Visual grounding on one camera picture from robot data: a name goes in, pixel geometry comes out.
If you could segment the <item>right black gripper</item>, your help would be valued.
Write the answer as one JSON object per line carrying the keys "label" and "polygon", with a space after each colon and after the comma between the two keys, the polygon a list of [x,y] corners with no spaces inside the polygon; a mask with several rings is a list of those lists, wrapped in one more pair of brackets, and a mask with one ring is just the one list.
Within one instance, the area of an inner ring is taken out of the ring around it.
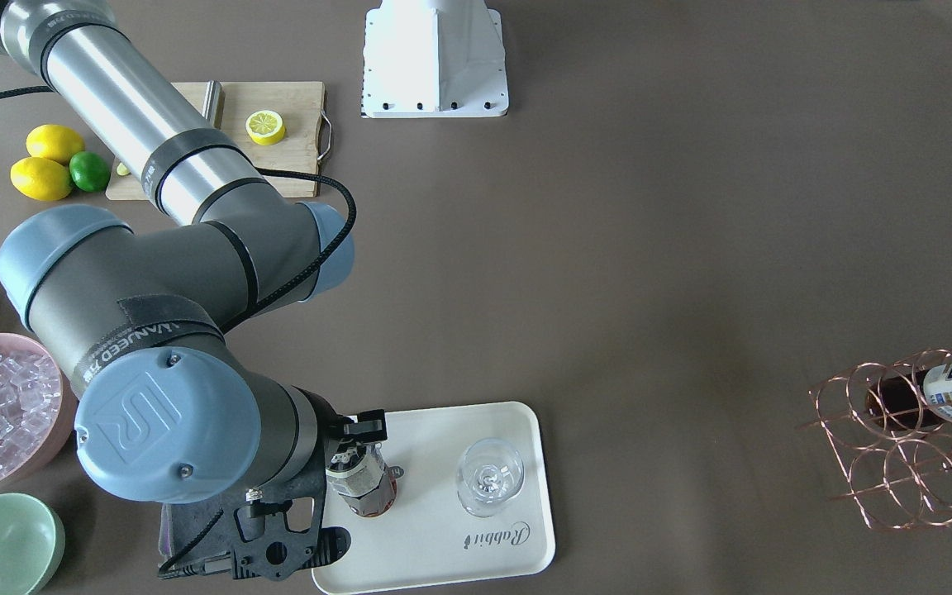
{"label": "right black gripper", "polygon": [[337,413],[322,396],[296,387],[283,389],[294,411],[294,441],[286,463],[277,472],[277,501],[327,493],[327,462],[341,440],[387,440],[386,411],[373,409],[355,416]]}

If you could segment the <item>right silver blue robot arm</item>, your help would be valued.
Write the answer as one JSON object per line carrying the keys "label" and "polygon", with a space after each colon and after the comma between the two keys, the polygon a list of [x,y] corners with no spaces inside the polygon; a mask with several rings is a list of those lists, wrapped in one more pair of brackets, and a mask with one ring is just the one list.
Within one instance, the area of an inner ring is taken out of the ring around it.
{"label": "right silver blue robot arm", "polygon": [[53,207],[0,249],[23,325],[69,376],[83,469],[139,502],[199,503],[324,464],[334,414],[249,372],[224,335],[340,285],[346,216],[291,202],[163,78],[102,1],[0,1],[0,53],[38,75],[139,177],[173,229]]}

